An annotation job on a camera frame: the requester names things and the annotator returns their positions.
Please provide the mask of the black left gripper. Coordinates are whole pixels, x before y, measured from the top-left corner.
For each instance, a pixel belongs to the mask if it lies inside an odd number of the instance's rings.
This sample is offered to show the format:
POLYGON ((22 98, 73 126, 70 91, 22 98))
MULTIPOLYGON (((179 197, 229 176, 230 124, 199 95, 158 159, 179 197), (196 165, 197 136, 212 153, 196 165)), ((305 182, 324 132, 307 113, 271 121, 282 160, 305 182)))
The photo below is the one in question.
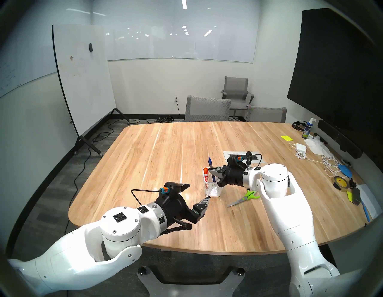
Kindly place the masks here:
POLYGON ((208 208, 211 197, 205 197, 199 203, 193 205, 193 209, 188 208, 185 200, 179 194, 190 187, 190 184, 175 183, 176 193, 160 194, 155 203, 165 213, 167 224, 172 225, 175 219, 186 219, 190 223, 196 224, 201 218, 204 217, 208 208))

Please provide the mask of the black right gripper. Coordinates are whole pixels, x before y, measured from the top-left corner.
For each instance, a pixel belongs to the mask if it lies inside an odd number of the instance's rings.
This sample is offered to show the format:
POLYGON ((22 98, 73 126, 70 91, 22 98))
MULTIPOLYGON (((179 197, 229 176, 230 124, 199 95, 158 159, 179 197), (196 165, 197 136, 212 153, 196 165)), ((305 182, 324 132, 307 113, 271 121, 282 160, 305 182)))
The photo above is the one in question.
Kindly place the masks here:
POLYGON ((226 185, 237 185, 243 187, 244 168, 239 165, 223 165, 208 169, 210 174, 216 177, 217 186, 225 187, 226 185))

